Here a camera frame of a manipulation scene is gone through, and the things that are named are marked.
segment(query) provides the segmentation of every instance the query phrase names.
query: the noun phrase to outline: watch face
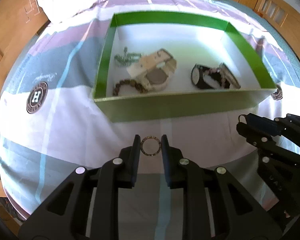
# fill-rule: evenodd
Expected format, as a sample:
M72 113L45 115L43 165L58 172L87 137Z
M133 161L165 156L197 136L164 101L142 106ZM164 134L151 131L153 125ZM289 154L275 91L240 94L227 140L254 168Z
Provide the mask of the watch face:
M146 75L146 78L151 85L160 85L167 80L168 76L161 68L154 68Z
M197 68L197 66L194 66L194 68L191 71L191 82L194 85L197 85L200 79L200 70Z

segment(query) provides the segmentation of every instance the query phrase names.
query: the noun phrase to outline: black watch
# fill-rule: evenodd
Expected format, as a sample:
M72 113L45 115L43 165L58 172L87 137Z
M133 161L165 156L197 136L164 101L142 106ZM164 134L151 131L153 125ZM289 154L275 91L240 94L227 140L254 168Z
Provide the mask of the black watch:
M191 82L199 89L228 89L230 82L220 68L196 64L191 71Z

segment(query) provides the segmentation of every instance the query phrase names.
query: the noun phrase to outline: white watch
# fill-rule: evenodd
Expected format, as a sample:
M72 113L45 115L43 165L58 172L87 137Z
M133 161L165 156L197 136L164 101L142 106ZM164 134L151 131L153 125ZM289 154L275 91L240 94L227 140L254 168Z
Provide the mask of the white watch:
M143 56L138 62L127 68L131 78L141 83L148 91L159 91L164 89L171 73L177 68L177 61L165 49L160 49L150 55Z

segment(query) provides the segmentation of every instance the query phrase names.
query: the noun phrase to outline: metal ring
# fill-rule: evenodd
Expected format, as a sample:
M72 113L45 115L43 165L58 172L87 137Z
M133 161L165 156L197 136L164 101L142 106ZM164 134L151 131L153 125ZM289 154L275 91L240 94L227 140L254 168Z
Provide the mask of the metal ring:
M238 117L238 119L239 119L239 122L241 122L241 121L240 121L240 117L241 117L241 116L243 116L243 117L244 117L244 120L245 120L245 121L246 121L246 123L247 123L247 115L246 115L246 114L240 114L240 115L239 115L239 117Z
M158 149L155 153L153 153L153 154L148 154L148 153L146 153L145 150L143 149L143 143L144 143L146 140L148 140L148 139L154 139L154 140L156 140L156 141L158 142L158 144L159 144L159 149ZM147 137L144 137L143 140L141 141L140 148L141 148L141 152L142 152L144 155L146 155L146 156L156 156L156 155L161 151L161 142L160 142L160 140L159 140L157 137L155 137L155 136L147 136Z

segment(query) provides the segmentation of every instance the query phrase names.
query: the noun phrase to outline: circular logo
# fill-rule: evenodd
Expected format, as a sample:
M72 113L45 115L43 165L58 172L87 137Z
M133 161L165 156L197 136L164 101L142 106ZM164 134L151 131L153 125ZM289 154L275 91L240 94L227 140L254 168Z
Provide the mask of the circular logo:
M33 114L41 108L47 96L47 92L48 85L46 82L40 82L31 90L27 100L27 112L29 114Z

